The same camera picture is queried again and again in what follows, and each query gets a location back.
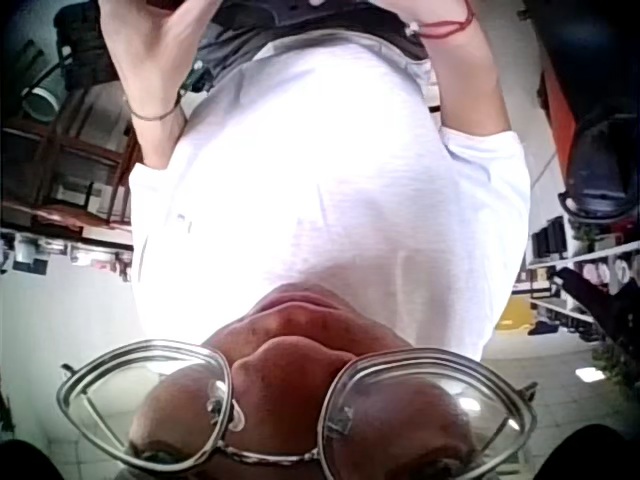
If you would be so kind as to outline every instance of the nose pad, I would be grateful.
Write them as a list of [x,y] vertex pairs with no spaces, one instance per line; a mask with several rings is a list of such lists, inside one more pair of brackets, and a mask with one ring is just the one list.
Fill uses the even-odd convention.
[[[222,407],[224,400],[227,397],[227,386],[220,380],[212,381],[209,383],[209,400],[207,401],[207,411],[211,414],[211,423],[214,424],[220,420],[222,415]],[[244,413],[240,409],[238,403],[231,400],[231,422],[229,423],[229,430],[232,432],[241,431],[246,425],[246,419]]]

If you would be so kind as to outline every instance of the person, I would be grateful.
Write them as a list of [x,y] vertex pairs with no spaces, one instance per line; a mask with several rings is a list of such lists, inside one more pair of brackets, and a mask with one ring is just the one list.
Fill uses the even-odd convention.
[[[363,355],[422,346],[478,360],[520,268],[529,176],[472,6],[374,3],[203,46],[219,0],[173,12],[100,0],[144,158],[130,178],[140,320],[150,337],[224,355],[252,426],[229,434],[237,448],[304,453],[333,379]],[[179,91],[196,55],[215,85],[187,120]],[[432,71],[440,129],[424,98]],[[134,447],[163,412],[196,422],[175,397],[205,395],[197,378],[180,371],[150,394]],[[406,403],[412,388],[394,395]],[[423,436],[461,461],[472,447],[459,409],[437,388],[421,395]],[[216,462],[205,478],[315,478]]]

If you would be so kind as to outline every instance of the thin bracelet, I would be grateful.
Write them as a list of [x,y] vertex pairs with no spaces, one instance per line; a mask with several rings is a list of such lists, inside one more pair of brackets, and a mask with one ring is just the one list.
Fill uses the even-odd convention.
[[180,106],[180,102],[182,100],[182,95],[180,95],[180,93],[178,93],[178,96],[176,97],[176,103],[173,106],[173,108],[171,110],[169,110],[167,113],[165,113],[164,115],[159,115],[157,117],[145,117],[144,115],[137,114],[131,108],[131,104],[129,103],[129,100],[127,100],[126,98],[125,98],[125,100],[127,101],[127,104],[129,105],[129,110],[131,111],[131,116],[137,118],[138,120],[143,120],[145,122],[159,122],[160,120],[164,120],[168,116],[172,115],[178,109],[178,107]]
[[[460,33],[465,31],[469,26],[473,23],[476,18],[476,13],[473,11],[473,7],[469,0],[464,0],[465,5],[467,6],[467,18],[462,22],[457,22],[453,20],[444,20],[441,22],[433,22],[433,23],[414,23],[409,26],[410,31],[413,33],[417,33],[420,38],[424,38],[427,40],[442,40],[444,38],[449,38],[456,33]],[[442,28],[442,27],[456,27],[453,30],[450,30],[445,33],[426,33],[424,29],[427,28]]]

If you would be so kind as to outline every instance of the mouth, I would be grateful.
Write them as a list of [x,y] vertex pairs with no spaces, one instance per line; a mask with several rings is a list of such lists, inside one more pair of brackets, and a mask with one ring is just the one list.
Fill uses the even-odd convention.
[[250,312],[250,315],[265,313],[291,303],[303,303],[305,305],[321,307],[328,310],[341,310],[337,304],[320,295],[309,292],[290,292],[276,294],[266,298],[256,305],[256,307]]

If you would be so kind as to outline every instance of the shelf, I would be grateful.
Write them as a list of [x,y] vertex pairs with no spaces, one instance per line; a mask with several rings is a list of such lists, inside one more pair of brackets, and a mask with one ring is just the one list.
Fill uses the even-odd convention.
[[593,317],[591,317],[591,315],[569,310],[567,308],[567,301],[561,298],[529,298],[528,300],[529,303],[538,305],[539,307],[555,310],[556,312],[564,313],[570,317],[593,323]]
[[587,253],[585,255],[579,255],[573,258],[563,258],[560,260],[552,260],[549,262],[532,263],[527,269],[535,270],[536,268],[546,267],[566,267],[575,262],[585,262],[587,260],[596,260],[599,258],[610,257],[612,255],[620,255],[625,252],[632,252],[634,250],[640,250],[640,241],[627,243],[626,245],[619,245],[617,247],[608,248],[606,250],[600,250],[598,252]]

